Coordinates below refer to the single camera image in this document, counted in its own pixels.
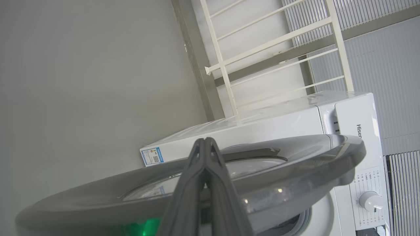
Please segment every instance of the white metal frame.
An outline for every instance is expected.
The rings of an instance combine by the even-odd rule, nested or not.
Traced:
[[[341,79],[341,78],[344,78],[344,80],[345,80],[347,91],[353,91],[354,90],[353,82],[352,82],[352,76],[350,74],[349,62],[347,60],[347,54],[346,54],[346,50],[344,48],[343,36],[341,34],[340,23],[339,23],[339,20],[338,20],[336,8],[334,7],[333,0],[325,0],[326,10],[329,14],[329,17],[327,17],[325,19],[322,19],[322,20],[319,20],[317,22],[314,22],[310,25],[307,25],[307,26],[302,27],[300,29],[297,29],[295,31],[292,31],[290,33],[287,33],[287,34],[285,34],[283,36],[280,36],[276,39],[273,39],[271,41],[268,41],[267,43],[264,43],[264,44],[262,44],[258,47],[252,48],[252,49],[250,49],[246,52],[243,52],[243,53],[241,53],[239,55],[236,55],[232,58],[229,58],[227,60],[224,60],[223,57],[222,57],[221,50],[220,50],[219,43],[218,43],[219,40],[224,39],[224,38],[228,37],[229,35],[234,34],[234,33],[238,32],[240,30],[243,30],[243,29],[259,22],[259,21],[262,21],[262,20],[266,19],[267,17],[270,17],[270,16],[276,14],[276,13],[282,12],[282,11],[284,11],[284,10],[286,10],[286,9],[296,5],[296,4],[304,2],[305,0],[296,0],[293,3],[290,3],[290,4],[288,4],[284,7],[281,7],[279,9],[265,15],[265,16],[262,16],[262,17],[260,17],[256,20],[254,20],[254,21],[251,21],[251,22],[249,22],[249,23],[247,23],[247,24],[245,24],[245,25],[243,25],[243,26],[241,26],[241,27],[239,27],[239,28],[237,28],[237,29],[219,37],[219,38],[217,38],[217,36],[216,36],[216,33],[215,33],[215,30],[214,30],[213,23],[212,23],[211,19],[215,16],[218,16],[218,15],[226,12],[230,8],[233,8],[233,7],[237,6],[238,4],[242,3],[245,0],[238,0],[234,3],[232,3],[231,5],[225,7],[224,9],[216,12],[213,15],[210,15],[210,13],[209,13],[206,0],[200,0],[200,1],[201,1],[201,6],[202,6],[203,11],[204,11],[204,16],[205,16],[207,26],[208,26],[209,31],[210,31],[210,36],[211,36],[213,46],[214,46],[214,49],[216,51],[217,60],[218,60],[217,64],[215,64],[213,66],[210,66],[210,67],[205,67],[205,70],[206,70],[207,74],[210,74],[215,70],[221,69],[223,80],[225,82],[226,90],[227,90],[228,97],[229,97],[229,102],[231,104],[231,108],[232,108],[232,111],[233,111],[234,115],[238,114],[238,107],[243,107],[243,106],[250,105],[250,104],[253,104],[253,103],[261,102],[261,101],[264,101],[264,100],[267,100],[267,99],[270,99],[270,98],[281,96],[281,95],[286,94],[286,93],[290,93],[290,92],[294,92],[294,91],[297,91],[297,90],[314,87],[314,86],[317,86],[319,84],[328,83],[328,82],[331,82],[331,81],[334,81],[334,80],[337,80],[337,79]],[[303,60],[299,60],[295,63],[291,63],[291,64],[288,64],[286,66],[280,67],[280,68],[276,68],[276,69],[271,70],[269,72],[265,72],[265,73],[260,74],[258,76],[254,76],[252,78],[249,78],[249,79],[246,79],[246,80],[243,80],[241,82],[237,82],[237,83],[234,83],[233,85],[231,85],[231,83],[229,81],[228,72],[226,70],[227,65],[230,65],[234,62],[237,62],[239,60],[247,58],[247,57],[249,57],[249,56],[251,56],[255,53],[261,52],[261,51],[263,51],[267,48],[278,45],[278,44],[283,43],[287,40],[291,40],[291,39],[293,39],[293,38],[295,38],[295,37],[297,37],[301,34],[304,34],[306,32],[310,32],[312,30],[318,29],[318,28],[323,27],[323,26],[328,25],[328,24],[331,24],[331,28],[332,28],[333,36],[334,36],[334,41],[335,41],[335,44],[337,45],[337,48],[335,48],[333,50],[329,50],[327,52],[320,53],[320,54],[312,56],[312,57],[308,57],[308,58],[303,59]],[[266,98],[263,98],[263,99],[259,99],[259,100],[256,100],[256,101],[252,101],[252,102],[249,102],[249,103],[242,104],[240,106],[236,105],[235,98],[234,98],[233,91],[232,91],[233,86],[248,82],[250,80],[262,77],[262,76],[270,74],[272,72],[279,71],[281,69],[284,69],[284,68],[287,68],[287,67],[290,67],[290,66],[293,66],[293,65],[296,65],[296,64],[299,64],[299,63],[302,63],[302,62],[305,62],[305,61],[308,61],[308,60],[311,60],[311,59],[314,59],[314,58],[317,58],[317,57],[320,57],[322,55],[326,55],[328,53],[335,52],[335,51],[338,51],[338,53],[339,53],[341,66],[343,68],[343,75],[342,76],[338,76],[336,78],[328,79],[328,80],[325,80],[325,81],[322,81],[322,82],[319,82],[319,83],[315,83],[315,84],[311,84],[311,85],[308,85],[308,86],[305,86],[305,87],[294,89],[294,90],[291,90],[291,91],[288,91],[288,92],[285,92],[285,93],[275,94],[275,95],[272,95],[272,96],[269,96],[269,97],[266,97]]]

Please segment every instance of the control panel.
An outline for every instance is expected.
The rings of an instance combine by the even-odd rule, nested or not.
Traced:
[[[380,167],[356,171],[350,186],[354,223],[356,230],[372,228],[385,224],[382,208],[386,200],[386,189],[381,186]]]

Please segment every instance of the white wall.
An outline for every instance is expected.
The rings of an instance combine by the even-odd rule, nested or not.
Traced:
[[[209,7],[210,14],[216,13],[224,7],[236,2],[236,0],[208,0],[207,4]],[[218,63],[216,53],[214,51],[213,43],[211,41],[210,33],[207,27],[207,23],[204,18],[204,13],[201,7],[200,0],[192,0],[194,11],[196,14],[198,26],[204,41],[207,55],[209,57],[210,65]],[[230,31],[239,28],[265,14],[268,14],[276,9],[282,7],[281,0],[247,0],[236,7],[226,11],[223,14],[213,18],[213,26],[215,28],[216,35],[218,37],[229,33]],[[272,39],[285,35],[289,32],[289,27],[286,18],[283,13],[275,14],[263,21],[260,21],[248,28],[245,28],[235,34],[230,35],[219,41],[220,49],[224,59],[229,59],[239,53],[245,52],[263,43],[266,43]],[[260,62],[264,59],[270,58],[273,54],[280,51],[286,50],[293,47],[292,41],[284,42],[272,48],[266,49],[253,56],[245,58],[241,61],[233,63],[227,67],[228,72],[233,72]],[[271,67],[266,71],[278,68],[280,66]],[[213,75],[215,78],[221,77],[220,70],[214,71]],[[291,66],[287,69],[260,77],[250,82],[243,83],[236,87],[233,87],[233,93],[237,105],[241,105],[247,102],[252,102],[257,99],[265,98],[274,94],[283,93],[299,87],[303,87],[302,71],[299,65]],[[218,87],[219,97],[222,102],[223,111],[225,116],[232,116],[229,99],[224,86]],[[259,103],[241,107],[238,111],[245,112],[260,107],[272,105],[274,103],[282,102],[285,100],[293,99],[296,97],[305,96],[306,91],[300,90],[298,92],[290,93],[281,97],[276,97],[270,100],[265,100]]]
[[[51,194],[206,122],[170,0],[0,2],[0,235]]]

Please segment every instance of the corrugated metal wall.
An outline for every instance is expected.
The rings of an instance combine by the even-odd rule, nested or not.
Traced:
[[[283,5],[296,0],[282,0]],[[420,0],[334,0],[341,29],[372,21],[417,4]],[[324,0],[306,0],[286,10],[291,31],[328,17]],[[329,25],[302,34],[294,39],[299,46],[332,34]]]
[[[391,235],[420,235],[420,151],[385,156]]]
[[[420,149],[419,39],[416,17],[344,42],[354,89],[375,95],[384,155]],[[313,59],[310,65],[315,82],[343,74],[336,52]],[[342,80],[316,89],[345,90]]]

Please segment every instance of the blue and white sticker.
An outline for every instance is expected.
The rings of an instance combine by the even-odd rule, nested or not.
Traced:
[[[146,165],[163,163],[163,158],[159,147],[143,150],[142,157]]]

